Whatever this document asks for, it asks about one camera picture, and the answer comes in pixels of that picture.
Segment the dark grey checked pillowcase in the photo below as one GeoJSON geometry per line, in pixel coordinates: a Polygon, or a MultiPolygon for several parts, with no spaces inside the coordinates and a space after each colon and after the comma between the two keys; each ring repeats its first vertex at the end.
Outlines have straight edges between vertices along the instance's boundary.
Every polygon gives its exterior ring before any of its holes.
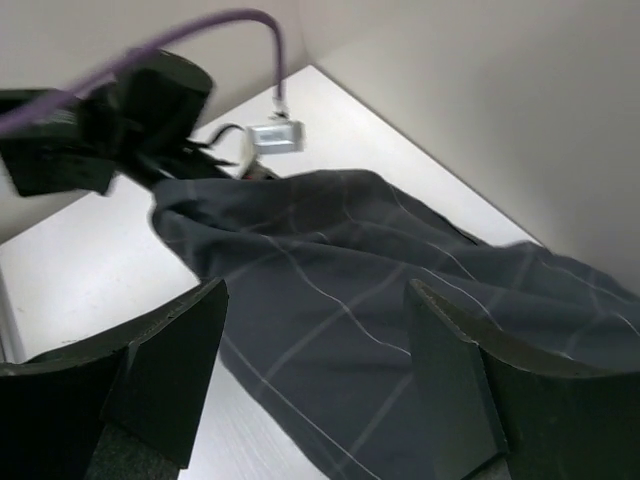
{"type": "Polygon", "coordinates": [[[229,291],[220,357],[331,479],[431,479],[407,283],[552,353],[639,366],[639,298],[531,242],[492,246],[363,170],[167,180],[151,221],[229,291]]]}

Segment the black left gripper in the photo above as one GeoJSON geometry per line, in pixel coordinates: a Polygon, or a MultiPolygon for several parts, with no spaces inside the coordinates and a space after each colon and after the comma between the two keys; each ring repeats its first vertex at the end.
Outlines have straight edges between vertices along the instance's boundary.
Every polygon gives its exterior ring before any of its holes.
{"type": "Polygon", "coordinates": [[[148,190],[164,180],[211,178],[275,180],[278,175],[263,165],[248,146],[241,147],[236,161],[218,158],[206,144],[194,141],[159,153],[140,151],[134,156],[134,181],[148,190]]]}

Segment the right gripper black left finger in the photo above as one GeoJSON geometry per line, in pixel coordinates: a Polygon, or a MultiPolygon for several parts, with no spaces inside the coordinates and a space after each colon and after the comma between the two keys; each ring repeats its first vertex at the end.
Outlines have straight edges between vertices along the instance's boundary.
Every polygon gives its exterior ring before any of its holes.
{"type": "Polygon", "coordinates": [[[166,304],[23,363],[1,366],[5,479],[175,479],[189,465],[228,292],[166,304]]]}

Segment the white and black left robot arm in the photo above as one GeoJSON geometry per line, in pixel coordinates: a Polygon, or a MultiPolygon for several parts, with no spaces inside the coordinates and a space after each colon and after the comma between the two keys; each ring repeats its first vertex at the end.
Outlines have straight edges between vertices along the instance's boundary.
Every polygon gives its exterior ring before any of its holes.
{"type": "Polygon", "coordinates": [[[83,99],[1,138],[1,159],[21,197],[93,191],[123,174],[146,189],[170,180],[227,177],[231,162],[191,134],[215,83],[195,63],[166,51],[117,75],[83,99]]]}

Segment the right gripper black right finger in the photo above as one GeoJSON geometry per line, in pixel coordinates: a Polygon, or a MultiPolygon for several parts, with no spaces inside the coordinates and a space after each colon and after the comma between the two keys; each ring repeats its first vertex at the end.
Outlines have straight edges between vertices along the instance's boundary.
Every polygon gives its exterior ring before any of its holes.
{"type": "Polygon", "coordinates": [[[639,376],[531,346],[419,280],[405,289],[439,479],[635,479],[639,376]]]}

